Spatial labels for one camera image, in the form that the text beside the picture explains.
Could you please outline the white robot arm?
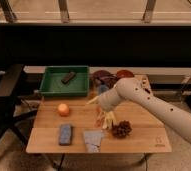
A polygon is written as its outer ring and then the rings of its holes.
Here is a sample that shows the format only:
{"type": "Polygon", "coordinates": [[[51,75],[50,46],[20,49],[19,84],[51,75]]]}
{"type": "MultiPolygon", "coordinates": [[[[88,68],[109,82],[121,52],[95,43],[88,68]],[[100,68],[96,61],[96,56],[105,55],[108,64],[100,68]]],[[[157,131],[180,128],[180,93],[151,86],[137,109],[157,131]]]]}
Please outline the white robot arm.
{"type": "Polygon", "coordinates": [[[191,113],[147,93],[135,77],[120,79],[113,88],[92,98],[88,104],[97,103],[103,111],[109,112],[124,100],[142,106],[191,144],[191,113]]]}

